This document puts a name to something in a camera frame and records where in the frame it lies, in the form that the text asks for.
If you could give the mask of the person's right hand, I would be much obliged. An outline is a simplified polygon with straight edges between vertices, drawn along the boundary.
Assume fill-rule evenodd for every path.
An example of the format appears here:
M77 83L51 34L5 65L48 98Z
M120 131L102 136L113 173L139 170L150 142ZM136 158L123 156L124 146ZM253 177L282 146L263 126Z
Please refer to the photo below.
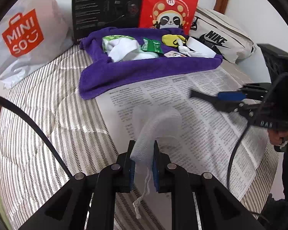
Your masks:
M288 151L288 130L276 131L273 129L268 130L268 136L274 150L279 153Z

